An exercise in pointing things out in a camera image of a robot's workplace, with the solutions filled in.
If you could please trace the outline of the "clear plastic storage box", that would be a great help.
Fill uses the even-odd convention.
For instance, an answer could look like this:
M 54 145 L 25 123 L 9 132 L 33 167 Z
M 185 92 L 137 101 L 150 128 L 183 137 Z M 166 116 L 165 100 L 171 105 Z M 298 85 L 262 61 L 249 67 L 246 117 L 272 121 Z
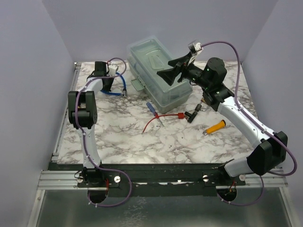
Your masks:
M 127 48 L 127 62 L 137 91 L 144 91 L 160 113 L 166 113 L 185 103 L 193 89 L 188 80 L 175 81 L 169 86 L 157 75 L 160 70 L 169 69 L 172 60 L 166 47 L 155 37 L 150 36 Z

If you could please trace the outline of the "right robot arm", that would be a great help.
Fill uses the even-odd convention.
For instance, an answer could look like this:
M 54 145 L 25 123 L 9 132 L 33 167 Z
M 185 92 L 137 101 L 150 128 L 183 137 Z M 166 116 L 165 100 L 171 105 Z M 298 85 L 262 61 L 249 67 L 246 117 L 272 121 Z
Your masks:
M 206 104 L 236 126 L 254 149 L 249 156 L 224 165 L 224 170 L 218 173 L 221 184 L 229 185 L 236 176 L 244 174 L 262 176 L 284 162 L 287 135 L 263 125 L 237 101 L 235 94 L 223 84 L 227 69 L 222 59 L 210 58 L 203 70 L 191 63 L 188 56 L 171 60 L 168 65 L 170 69 L 160 70 L 157 75 L 170 86 L 175 79 L 179 82 L 188 79 L 199 85 Z

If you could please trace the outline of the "aluminium frame rail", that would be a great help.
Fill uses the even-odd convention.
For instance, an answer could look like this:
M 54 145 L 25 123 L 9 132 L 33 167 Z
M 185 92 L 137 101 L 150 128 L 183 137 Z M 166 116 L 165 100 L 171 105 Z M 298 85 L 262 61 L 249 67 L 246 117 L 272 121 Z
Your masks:
M 108 164 L 109 183 L 85 183 L 79 164 L 40 174 L 31 227 L 295 227 L 286 178 L 214 180 L 218 163 Z

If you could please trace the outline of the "blue handled screwdriver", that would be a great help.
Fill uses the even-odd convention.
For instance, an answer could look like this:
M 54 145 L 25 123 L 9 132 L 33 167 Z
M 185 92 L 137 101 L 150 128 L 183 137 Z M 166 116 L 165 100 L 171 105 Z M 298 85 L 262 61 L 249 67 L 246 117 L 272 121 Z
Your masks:
M 149 108 L 150 112 L 154 115 L 154 117 L 160 122 L 160 124 L 164 127 L 164 124 L 162 123 L 162 121 L 160 120 L 160 117 L 158 115 L 158 113 L 156 112 L 155 108 L 152 106 L 152 104 L 150 102 L 146 103 L 147 107 Z

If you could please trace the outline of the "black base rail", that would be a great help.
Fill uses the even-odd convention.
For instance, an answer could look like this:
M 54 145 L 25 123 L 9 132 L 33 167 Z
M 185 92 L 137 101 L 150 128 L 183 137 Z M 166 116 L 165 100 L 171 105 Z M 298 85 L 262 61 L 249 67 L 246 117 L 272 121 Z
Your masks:
M 47 176 L 63 189 L 86 190 L 92 197 L 125 198 L 130 196 L 216 196 L 219 188 L 244 186 L 238 177 L 219 173 L 220 164 L 104 164 L 109 181 L 106 187 L 88 187 L 78 180 L 81 164 L 61 165 L 51 162 Z

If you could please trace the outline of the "red cable lock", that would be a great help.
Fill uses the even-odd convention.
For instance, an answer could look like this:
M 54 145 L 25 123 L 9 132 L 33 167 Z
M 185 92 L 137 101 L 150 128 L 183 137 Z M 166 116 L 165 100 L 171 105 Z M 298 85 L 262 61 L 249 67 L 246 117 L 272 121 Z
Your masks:
M 184 119 L 184 118 L 185 118 L 185 114 L 184 114 L 184 113 L 162 114 L 162 115 L 159 115 L 158 117 L 153 117 L 151 120 L 149 120 L 149 121 L 146 123 L 146 125 L 145 125 L 145 127 L 144 127 L 144 129 L 143 129 L 143 131 L 142 131 L 142 134 L 146 131 L 148 125 L 149 125 L 152 121 L 154 121 L 155 119 L 160 120 L 161 117 L 170 117 L 170 116 L 178 117 L 178 119 Z

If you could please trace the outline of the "orange handled tool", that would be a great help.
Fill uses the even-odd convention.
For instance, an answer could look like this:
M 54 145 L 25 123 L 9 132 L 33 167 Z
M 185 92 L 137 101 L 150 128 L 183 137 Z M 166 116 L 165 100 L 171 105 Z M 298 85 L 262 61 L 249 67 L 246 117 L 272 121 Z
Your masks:
M 225 126 L 226 126 L 225 120 L 221 120 L 218 124 L 213 125 L 212 127 L 206 129 L 206 130 L 203 132 L 203 134 L 204 134 L 204 135 L 212 134 L 212 133 L 214 133 L 214 132 L 216 132 L 216 131 L 218 131 L 218 130 L 224 128 Z

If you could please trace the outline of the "black cylinder lock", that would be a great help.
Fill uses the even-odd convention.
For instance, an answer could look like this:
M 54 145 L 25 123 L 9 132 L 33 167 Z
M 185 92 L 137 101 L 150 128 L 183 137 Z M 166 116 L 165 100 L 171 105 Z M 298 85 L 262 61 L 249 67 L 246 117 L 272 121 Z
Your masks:
M 198 112 L 201 110 L 202 105 L 201 104 L 197 104 L 193 113 L 190 112 L 185 112 L 185 118 L 187 120 L 188 123 L 192 123 L 192 121 L 195 119 L 195 117 L 197 116 Z

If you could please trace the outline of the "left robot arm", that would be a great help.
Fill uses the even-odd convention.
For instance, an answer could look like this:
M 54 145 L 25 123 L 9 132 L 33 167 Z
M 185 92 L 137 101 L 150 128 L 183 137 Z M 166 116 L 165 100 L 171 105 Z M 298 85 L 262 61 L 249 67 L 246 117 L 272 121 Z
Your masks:
M 109 181 L 100 169 L 101 158 L 97 151 L 95 124 L 98 120 L 96 94 L 114 80 L 118 67 L 103 61 L 95 62 L 95 70 L 78 91 L 68 93 L 69 122 L 76 129 L 83 153 L 83 169 L 78 180 L 88 187 L 106 187 Z

